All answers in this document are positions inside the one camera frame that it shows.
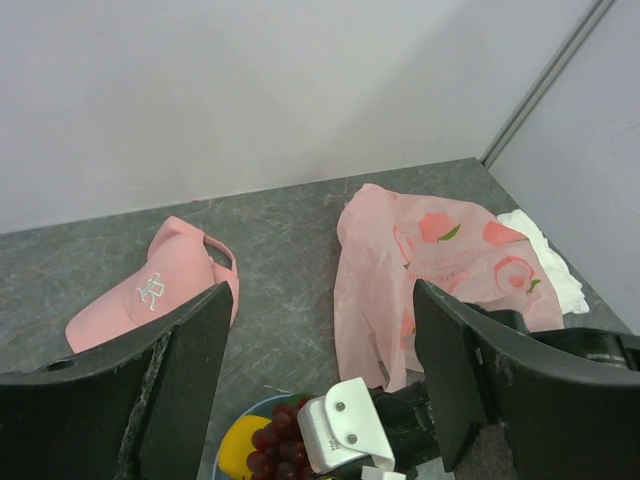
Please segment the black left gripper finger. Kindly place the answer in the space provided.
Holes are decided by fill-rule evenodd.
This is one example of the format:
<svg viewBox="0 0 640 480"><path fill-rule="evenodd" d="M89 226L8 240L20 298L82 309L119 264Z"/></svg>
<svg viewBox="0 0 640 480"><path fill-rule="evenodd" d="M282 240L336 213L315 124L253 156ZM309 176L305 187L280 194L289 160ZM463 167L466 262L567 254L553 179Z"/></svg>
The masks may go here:
<svg viewBox="0 0 640 480"><path fill-rule="evenodd" d="M2 374L2 478L196 478L232 307L218 284L95 348Z"/></svg>

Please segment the fake yellow orange fruit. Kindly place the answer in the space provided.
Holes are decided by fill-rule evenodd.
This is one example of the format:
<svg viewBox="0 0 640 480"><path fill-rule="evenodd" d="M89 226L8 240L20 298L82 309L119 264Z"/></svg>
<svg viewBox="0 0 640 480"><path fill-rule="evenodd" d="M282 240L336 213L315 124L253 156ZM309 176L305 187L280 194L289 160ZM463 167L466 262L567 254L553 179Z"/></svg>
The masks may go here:
<svg viewBox="0 0 640 480"><path fill-rule="evenodd" d="M217 455L217 470L230 479L250 479L254 472L247 459L256 451L252 437L266 427L270 420L258 415L244 415L237 419L224 435Z"/></svg>

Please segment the fake purple grapes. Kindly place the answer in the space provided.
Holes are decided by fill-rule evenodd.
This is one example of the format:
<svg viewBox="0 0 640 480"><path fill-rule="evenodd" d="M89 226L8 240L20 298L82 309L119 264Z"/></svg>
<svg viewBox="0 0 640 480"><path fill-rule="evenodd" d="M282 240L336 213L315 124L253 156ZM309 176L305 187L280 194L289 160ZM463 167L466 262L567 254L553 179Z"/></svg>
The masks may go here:
<svg viewBox="0 0 640 480"><path fill-rule="evenodd" d="M311 396L298 395L276 404L269 422L251 437L246 465L252 479L315 479L302 440L298 413Z"/></svg>

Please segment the pink plastic bag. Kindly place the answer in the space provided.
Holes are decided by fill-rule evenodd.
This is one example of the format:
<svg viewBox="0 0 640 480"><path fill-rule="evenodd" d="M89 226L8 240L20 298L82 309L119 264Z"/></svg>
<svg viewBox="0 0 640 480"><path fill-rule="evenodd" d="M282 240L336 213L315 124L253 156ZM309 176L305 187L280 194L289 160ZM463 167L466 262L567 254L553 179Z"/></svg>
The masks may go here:
<svg viewBox="0 0 640 480"><path fill-rule="evenodd" d="M486 311L513 310L531 332L561 329L556 291L531 242L484 207L363 185L337 225L339 376L388 392L418 369L413 288L435 284Z"/></svg>

